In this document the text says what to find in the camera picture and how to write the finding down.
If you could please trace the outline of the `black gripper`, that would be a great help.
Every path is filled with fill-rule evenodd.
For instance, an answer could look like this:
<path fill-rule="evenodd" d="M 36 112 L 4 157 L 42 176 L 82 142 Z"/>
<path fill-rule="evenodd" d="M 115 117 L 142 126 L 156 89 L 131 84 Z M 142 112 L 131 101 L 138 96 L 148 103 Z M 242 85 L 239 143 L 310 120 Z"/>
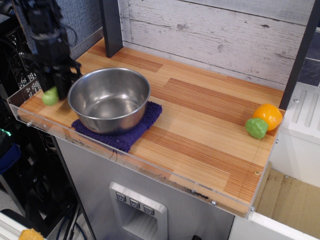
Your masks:
<path fill-rule="evenodd" d="M 70 45 L 65 31 L 30 34 L 36 54 L 27 53 L 25 60 L 28 69 L 34 70 L 43 92 L 56 86 L 58 98 L 67 97 L 72 82 L 81 76 L 81 64 L 71 59 Z"/>

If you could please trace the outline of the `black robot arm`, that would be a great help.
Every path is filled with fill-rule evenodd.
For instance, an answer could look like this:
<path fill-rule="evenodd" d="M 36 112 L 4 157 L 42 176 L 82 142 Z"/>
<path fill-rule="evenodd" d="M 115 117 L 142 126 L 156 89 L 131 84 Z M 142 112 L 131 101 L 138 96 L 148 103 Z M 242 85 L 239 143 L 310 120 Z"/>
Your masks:
<path fill-rule="evenodd" d="M 81 64 L 70 56 L 67 29 L 61 23 L 61 8 L 55 0 L 16 0 L 30 27 L 36 54 L 24 59 L 31 63 L 44 92 L 54 87 L 60 100 L 68 95 L 72 81 L 81 77 Z"/>

